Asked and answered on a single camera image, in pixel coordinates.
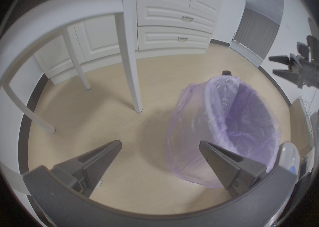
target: white table leg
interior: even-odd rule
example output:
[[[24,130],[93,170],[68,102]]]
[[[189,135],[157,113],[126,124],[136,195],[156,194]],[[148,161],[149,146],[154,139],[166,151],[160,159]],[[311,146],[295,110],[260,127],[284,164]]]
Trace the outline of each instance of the white table leg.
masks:
[[[66,27],[64,27],[62,29],[62,36],[64,38],[64,41],[65,41],[65,44],[66,44],[66,48],[67,48],[67,50],[69,52],[70,59],[71,59],[73,65],[74,65],[75,69],[77,70],[81,81],[83,82],[83,84],[84,84],[86,89],[90,89],[91,85],[90,85],[89,81],[87,80],[87,78],[85,77],[85,75],[83,73],[83,70],[82,70],[82,68],[80,66],[80,63],[79,63],[79,61],[77,59],[77,56],[75,55],[75,51],[73,49],[73,46],[72,46],[72,43],[71,43],[71,39],[70,39],[68,30],[67,30]]]
[[[135,111],[142,111],[141,94],[138,84],[138,72],[136,68],[134,32],[132,21],[132,0],[122,0],[124,13],[115,14],[117,37],[119,41],[122,62],[126,80],[131,93]]]
[[[40,117],[38,117],[34,112],[32,112],[29,108],[26,107],[24,103],[18,98],[18,96],[14,93],[14,91],[11,89],[10,85],[6,82],[2,83],[2,87],[4,91],[7,93],[7,95],[10,97],[10,99],[14,102],[14,104],[32,121],[34,121],[36,124],[42,126],[43,128],[47,129],[51,133],[55,132],[55,128],[51,126],[50,124],[46,123],[44,120],[42,120]]]

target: metal handle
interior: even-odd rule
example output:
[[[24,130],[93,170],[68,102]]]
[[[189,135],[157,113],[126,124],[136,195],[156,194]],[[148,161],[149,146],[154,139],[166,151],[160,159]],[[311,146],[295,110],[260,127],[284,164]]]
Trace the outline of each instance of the metal handle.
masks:
[[[183,16],[182,18],[188,18],[188,19],[190,19],[191,21],[194,19],[193,17],[187,17],[187,16]]]

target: trash can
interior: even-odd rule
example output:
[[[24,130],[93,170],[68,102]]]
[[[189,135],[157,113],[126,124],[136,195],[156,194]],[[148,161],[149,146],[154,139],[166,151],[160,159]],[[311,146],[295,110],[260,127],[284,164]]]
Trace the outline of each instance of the trash can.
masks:
[[[257,91],[238,77],[223,75],[182,91],[164,142],[166,162],[177,177],[223,187],[198,149],[201,140],[264,163],[269,172],[281,133]]]

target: beige floor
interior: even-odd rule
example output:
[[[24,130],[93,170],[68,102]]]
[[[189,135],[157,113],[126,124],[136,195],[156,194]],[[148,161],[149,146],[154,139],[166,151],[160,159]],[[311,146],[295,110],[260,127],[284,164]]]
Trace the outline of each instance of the beige floor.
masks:
[[[143,102],[133,110],[122,64],[86,73],[92,88],[73,77],[46,85],[36,113],[56,128],[50,134],[32,123],[29,168],[54,164],[120,139],[121,152],[102,177],[91,199],[131,212],[176,214],[196,211],[228,200],[224,189],[207,189],[175,177],[164,161],[163,142],[179,94],[190,83],[201,83],[231,70],[251,84],[280,121],[282,141],[290,140],[289,109],[271,82],[232,49],[210,45],[204,55],[178,55],[137,61]]]

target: black robotic claw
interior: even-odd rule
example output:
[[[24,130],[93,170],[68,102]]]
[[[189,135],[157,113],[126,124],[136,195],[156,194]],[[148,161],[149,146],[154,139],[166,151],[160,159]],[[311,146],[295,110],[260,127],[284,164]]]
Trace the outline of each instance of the black robotic claw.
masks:
[[[274,69],[272,72],[302,88],[314,86],[319,88],[319,42],[318,39],[309,35],[305,45],[297,42],[297,50],[300,55],[272,56],[270,61],[287,65],[288,70]]]

